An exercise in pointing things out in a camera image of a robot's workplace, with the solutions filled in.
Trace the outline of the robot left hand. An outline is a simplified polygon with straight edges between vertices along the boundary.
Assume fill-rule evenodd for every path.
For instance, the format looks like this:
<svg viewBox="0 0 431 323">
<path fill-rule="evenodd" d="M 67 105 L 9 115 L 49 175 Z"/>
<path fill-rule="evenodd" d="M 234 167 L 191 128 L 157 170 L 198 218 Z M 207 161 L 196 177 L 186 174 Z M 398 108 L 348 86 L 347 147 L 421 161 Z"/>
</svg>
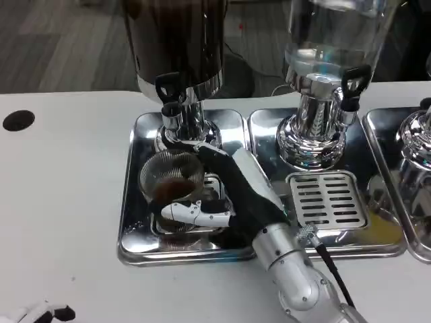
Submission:
<svg viewBox="0 0 431 323">
<path fill-rule="evenodd" d="M 72 322 L 75 319 L 75 310 L 62 299 L 43 299 L 1 314 L 1 322 L 6 323 Z"/>
</svg>

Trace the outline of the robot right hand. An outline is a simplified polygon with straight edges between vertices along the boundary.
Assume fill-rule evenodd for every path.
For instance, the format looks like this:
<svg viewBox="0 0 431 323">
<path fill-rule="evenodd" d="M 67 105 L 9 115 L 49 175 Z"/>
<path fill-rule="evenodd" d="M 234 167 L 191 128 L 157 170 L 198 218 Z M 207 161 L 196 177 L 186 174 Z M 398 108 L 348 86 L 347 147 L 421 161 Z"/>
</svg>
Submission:
<svg viewBox="0 0 431 323">
<path fill-rule="evenodd" d="M 152 202 L 163 218 L 204 227 L 234 227 L 253 241 L 269 226 L 289 226 L 284 205 L 253 154 L 239 148 L 232 155 L 207 143 L 185 141 L 180 146 L 193 152 L 224 185 L 227 199 Z"/>
</svg>

